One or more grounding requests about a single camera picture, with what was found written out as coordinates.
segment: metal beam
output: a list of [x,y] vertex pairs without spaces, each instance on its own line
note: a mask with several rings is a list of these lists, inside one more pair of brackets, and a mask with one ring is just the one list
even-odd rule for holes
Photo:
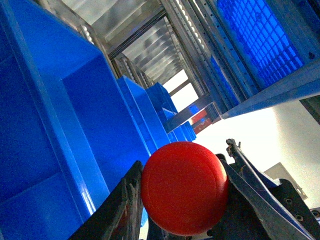
[[223,119],[320,94],[320,58],[222,115]]
[[185,86],[187,86],[190,83],[189,79],[187,79],[186,81],[184,81],[182,84],[180,84],[179,86],[177,86],[174,90],[172,90],[169,94],[170,97],[172,97],[173,95],[175,95],[177,92],[179,92],[181,89],[183,89]]
[[169,21],[172,23],[173,29],[181,43],[183,43],[186,51],[189,52],[193,64],[196,66],[201,76],[201,84],[206,86],[210,93],[215,97],[216,111],[225,113],[234,107],[230,102],[222,86],[217,83],[217,75],[213,71],[210,59],[204,51],[201,43],[198,41],[192,27],[184,16],[176,0],[161,0],[165,10],[168,13]]
[[202,12],[200,12],[198,5],[193,0],[180,0],[183,4],[186,14],[193,22],[199,36],[201,36],[204,44],[207,46],[209,54],[212,55],[220,68],[225,80],[228,82],[234,96],[241,103],[249,97],[253,96],[250,85],[245,80],[243,73],[235,72],[225,57],[205,21]]
[[170,118],[164,125],[164,129],[167,133],[172,132],[185,122],[187,122],[190,118],[197,115],[199,112],[201,112],[203,109],[205,109],[208,105],[212,104],[214,102],[213,97],[210,94],[206,94],[193,103],[191,103],[189,106],[187,106],[185,109],[174,115],[172,118]]
[[130,36],[126,38],[119,46],[109,53],[109,58],[113,60],[119,53],[122,53],[128,46],[130,46],[135,40],[142,36],[152,26],[164,18],[166,10],[160,7],[154,15],[148,17],[146,20],[141,22],[134,30],[130,33]]

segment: white wall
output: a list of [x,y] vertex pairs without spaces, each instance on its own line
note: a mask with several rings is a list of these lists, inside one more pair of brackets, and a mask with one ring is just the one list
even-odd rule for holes
[[315,208],[320,207],[319,137],[320,125],[295,101],[219,121],[194,142],[228,155],[226,139],[241,141],[242,151],[263,172],[281,162],[308,196],[308,207]]

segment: screw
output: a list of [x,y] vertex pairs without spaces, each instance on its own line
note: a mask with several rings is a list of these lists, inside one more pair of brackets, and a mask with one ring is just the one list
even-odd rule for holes
[[295,216],[295,219],[297,219],[299,222],[302,222],[304,220],[304,217],[299,215],[299,214],[296,214]]
[[292,204],[292,200],[291,200],[290,198],[287,198],[287,199],[285,200],[285,202],[286,202],[287,204]]
[[320,212],[318,212],[317,210],[312,210],[311,212],[312,212],[313,216],[315,216],[316,218],[320,217]]

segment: red object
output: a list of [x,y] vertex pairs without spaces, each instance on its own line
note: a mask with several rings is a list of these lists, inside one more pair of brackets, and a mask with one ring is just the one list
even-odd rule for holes
[[201,234],[223,216],[228,179],[220,160],[187,141],[158,149],[142,172],[141,197],[152,220],[181,236]]

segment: blue container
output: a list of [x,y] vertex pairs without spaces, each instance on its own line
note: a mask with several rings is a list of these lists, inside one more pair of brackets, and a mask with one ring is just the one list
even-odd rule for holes
[[[143,121],[145,123],[148,134],[151,135],[151,137],[147,135],[146,138],[153,140],[156,149],[169,144],[170,140],[146,90],[126,76],[119,78],[117,82],[126,102],[135,109],[132,112],[138,115],[134,118],[136,120],[142,118],[141,122]],[[149,148],[151,154],[154,153],[154,146],[152,146],[152,150]]]
[[243,44],[267,88],[304,63],[265,0],[219,0],[225,20]]
[[156,112],[162,111],[162,108],[167,109],[173,113],[177,113],[177,109],[172,101],[168,91],[160,84],[156,83],[152,87],[149,87],[146,92],[153,104]]
[[[159,119],[161,120],[162,124],[166,123],[170,118],[172,118],[175,113],[163,108],[161,111],[158,111]],[[188,141],[182,126],[179,126],[172,132],[168,133],[168,137],[171,143],[178,142],[178,141]]]
[[[152,87],[149,87],[146,92],[153,104],[154,109],[158,113],[162,124],[164,124],[168,119],[172,118],[173,115],[177,114],[178,111],[170,97],[170,94],[160,83],[156,83]],[[179,127],[179,129],[180,130],[177,130],[177,133],[168,134],[171,142],[192,142],[196,139],[196,134],[190,123],[184,123],[181,127]]]
[[0,232],[67,239],[150,151],[97,48],[28,0],[0,23]]

